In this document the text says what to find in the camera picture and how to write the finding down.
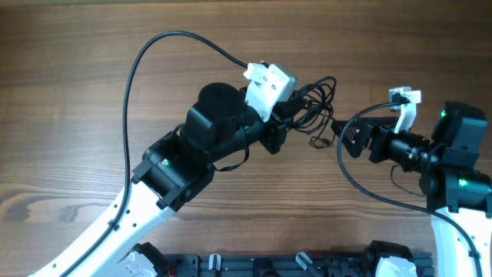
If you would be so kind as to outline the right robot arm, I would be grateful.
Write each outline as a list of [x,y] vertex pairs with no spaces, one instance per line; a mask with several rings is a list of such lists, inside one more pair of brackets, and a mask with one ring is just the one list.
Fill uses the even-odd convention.
[[[373,105],[347,121],[333,123],[342,173],[373,199],[431,216],[439,275],[489,276],[491,245],[480,245],[479,237],[491,235],[491,178],[474,168],[487,128],[484,112],[461,102],[446,102],[432,136],[425,138],[404,128],[405,121],[414,120],[416,105],[407,98],[396,104],[399,118],[367,117],[379,108]],[[371,150],[373,163],[391,160],[405,172],[419,173],[426,207],[379,196],[357,183],[341,152],[346,149],[357,158],[364,148]]]

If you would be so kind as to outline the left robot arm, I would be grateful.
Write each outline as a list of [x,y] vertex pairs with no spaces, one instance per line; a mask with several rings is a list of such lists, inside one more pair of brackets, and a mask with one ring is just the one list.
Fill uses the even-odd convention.
[[256,142],[271,154],[279,152],[306,100],[289,92],[261,118],[251,107],[249,91],[221,82],[206,85],[185,122],[145,150],[129,185],[36,275],[110,275],[141,239],[211,183],[218,171],[216,161],[235,152],[248,153]]

